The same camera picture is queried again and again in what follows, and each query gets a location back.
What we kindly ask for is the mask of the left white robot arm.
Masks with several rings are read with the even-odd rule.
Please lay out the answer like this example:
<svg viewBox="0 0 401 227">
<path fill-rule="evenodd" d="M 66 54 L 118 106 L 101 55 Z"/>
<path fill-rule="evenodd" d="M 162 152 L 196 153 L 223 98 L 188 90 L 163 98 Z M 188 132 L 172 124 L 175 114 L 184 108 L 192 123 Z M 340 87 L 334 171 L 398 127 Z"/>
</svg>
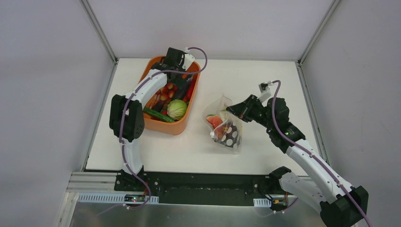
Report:
<svg viewBox="0 0 401 227">
<path fill-rule="evenodd" d="M 145 128 L 143 110 L 152 96 L 169 82 L 184 87 L 183 75 L 192 76 L 202 70 L 190 72 L 195 58 L 185 50 L 169 48 L 167 54 L 152 59 L 144 72 L 144 78 L 125 95 L 114 95 L 111 100 L 109 127 L 118 138 L 122 150 L 123 171 L 130 174 L 126 185 L 132 191 L 139 191 L 144 186 L 144 178 L 138 173 L 143 168 L 138 147 L 138 138 Z"/>
</svg>

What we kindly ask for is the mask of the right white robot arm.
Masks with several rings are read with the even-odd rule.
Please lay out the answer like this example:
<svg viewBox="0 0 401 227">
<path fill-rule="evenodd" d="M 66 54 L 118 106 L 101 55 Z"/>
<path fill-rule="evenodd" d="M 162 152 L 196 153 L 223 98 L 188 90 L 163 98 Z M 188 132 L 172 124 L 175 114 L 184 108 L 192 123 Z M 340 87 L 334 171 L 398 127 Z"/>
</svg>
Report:
<svg viewBox="0 0 401 227">
<path fill-rule="evenodd" d="M 369 194 L 363 186 L 355 187 L 336 173 L 314 151 L 305 135 L 289 120 L 289 107 L 276 89 L 266 105 L 262 98 L 270 96 L 271 82 L 259 85 L 261 95 L 250 95 L 226 110 L 244 122 L 255 121 L 266 128 L 271 142 L 294 160 L 308 174 L 312 183 L 281 167 L 271 172 L 268 186 L 275 194 L 286 191 L 316 210 L 327 227 L 351 227 L 367 217 Z"/>
</svg>

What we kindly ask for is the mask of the toy watermelon slice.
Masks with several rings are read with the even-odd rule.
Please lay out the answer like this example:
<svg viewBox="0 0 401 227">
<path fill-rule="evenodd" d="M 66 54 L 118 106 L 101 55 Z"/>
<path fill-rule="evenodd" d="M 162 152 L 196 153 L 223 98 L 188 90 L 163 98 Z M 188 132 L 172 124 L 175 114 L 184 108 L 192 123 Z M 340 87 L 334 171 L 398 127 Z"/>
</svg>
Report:
<svg viewBox="0 0 401 227">
<path fill-rule="evenodd" d="M 223 120 L 220 118 L 220 116 L 215 114 L 207 115 L 206 121 L 213 129 L 216 129 L 219 125 L 223 123 Z"/>
</svg>

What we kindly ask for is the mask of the clear zip top bag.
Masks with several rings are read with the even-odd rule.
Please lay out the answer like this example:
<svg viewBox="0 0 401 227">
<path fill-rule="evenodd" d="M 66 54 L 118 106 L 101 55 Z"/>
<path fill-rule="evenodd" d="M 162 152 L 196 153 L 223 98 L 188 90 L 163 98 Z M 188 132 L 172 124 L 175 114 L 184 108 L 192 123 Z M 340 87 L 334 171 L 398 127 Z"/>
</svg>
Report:
<svg viewBox="0 0 401 227">
<path fill-rule="evenodd" d="M 242 123 L 227 108 L 232 100 L 221 95 L 217 100 L 207 105 L 202 112 L 202 119 L 209 127 L 210 138 L 220 147 L 238 154 L 242 149 Z"/>
</svg>

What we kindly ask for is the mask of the white toy cauliflower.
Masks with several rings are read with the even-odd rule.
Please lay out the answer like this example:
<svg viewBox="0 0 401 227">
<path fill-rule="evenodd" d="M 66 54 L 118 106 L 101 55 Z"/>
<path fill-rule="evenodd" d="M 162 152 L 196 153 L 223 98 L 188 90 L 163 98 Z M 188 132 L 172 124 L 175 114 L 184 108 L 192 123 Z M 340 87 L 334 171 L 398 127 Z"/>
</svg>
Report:
<svg viewBox="0 0 401 227">
<path fill-rule="evenodd" d="M 223 122 L 227 121 L 230 117 L 230 113 L 226 109 L 219 111 L 218 115 Z"/>
</svg>

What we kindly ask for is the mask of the dark red toy apple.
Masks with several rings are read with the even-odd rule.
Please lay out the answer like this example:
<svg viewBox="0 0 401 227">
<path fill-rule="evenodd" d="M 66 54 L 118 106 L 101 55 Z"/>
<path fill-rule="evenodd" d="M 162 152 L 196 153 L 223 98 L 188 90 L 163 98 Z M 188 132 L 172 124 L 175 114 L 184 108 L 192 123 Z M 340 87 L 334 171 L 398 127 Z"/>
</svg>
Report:
<svg viewBox="0 0 401 227">
<path fill-rule="evenodd" d="M 217 137 L 217 139 L 222 139 L 223 136 L 227 133 L 227 131 L 230 129 L 231 125 L 230 124 L 222 124 L 218 126 L 215 130 L 214 133 Z"/>
</svg>

